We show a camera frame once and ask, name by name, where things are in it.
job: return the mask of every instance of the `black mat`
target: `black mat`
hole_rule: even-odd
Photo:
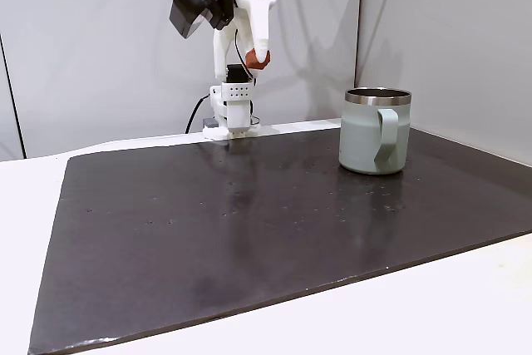
[[[530,168],[413,131],[404,172],[366,177],[338,166],[338,137],[70,160],[30,353],[168,332],[532,229]]]

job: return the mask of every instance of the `black cable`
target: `black cable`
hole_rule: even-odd
[[[194,121],[194,118],[196,117],[196,113],[198,112],[198,109],[200,108],[201,103],[203,103],[204,100],[207,97],[209,97],[209,96],[210,95],[207,95],[207,96],[202,97],[201,99],[199,99],[198,104],[196,104],[196,107],[195,107],[194,111],[192,111],[192,115],[190,116],[190,119],[189,119],[189,124],[186,126],[186,131],[185,131],[186,134],[190,133],[190,127],[192,126],[192,122]]]
[[[20,127],[20,121],[18,120],[17,107],[15,105],[15,95],[13,95],[13,88],[11,86],[11,78],[9,77],[9,70],[7,69],[6,52],[3,49],[2,35],[0,35],[0,50],[2,51],[3,66],[6,69],[7,86],[9,86],[9,93],[11,94],[11,103],[13,105],[13,112],[15,114],[15,122],[17,123],[18,139],[20,140],[20,147],[22,149],[22,156],[27,158],[26,147],[24,146],[24,139],[22,138],[22,129]]]
[[[248,66],[246,66],[246,63],[244,62],[244,59],[242,58],[242,55],[240,54],[239,50],[239,44],[237,43],[237,36],[239,35],[239,30],[237,29],[234,33],[234,47],[236,48],[236,52],[239,54],[240,62],[242,63],[242,67],[244,67],[244,70],[246,70],[246,73],[249,76],[249,79],[253,79],[253,74],[249,71]]]

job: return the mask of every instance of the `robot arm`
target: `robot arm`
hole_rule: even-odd
[[[256,77],[270,62],[269,10],[277,0],[174,0],[170,20],[187,38],[207,19],[214,33],[214,73],[220,86],[210,88],[215,121],[205,122],[210,139],[256,136],[251,110]],[[243,65],[227,65],[233,41],[245,51]]]

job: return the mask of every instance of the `metal mug rim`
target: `metal mug rim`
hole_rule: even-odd
[[[355,91],[367,91],[367,94],[354,93]],[[387,96],[379,96],[376,91],[382,91]],[[346,91],[345,100],[365,106],[406,106],[411,104],[412,94],[388,87],[355,87]]]

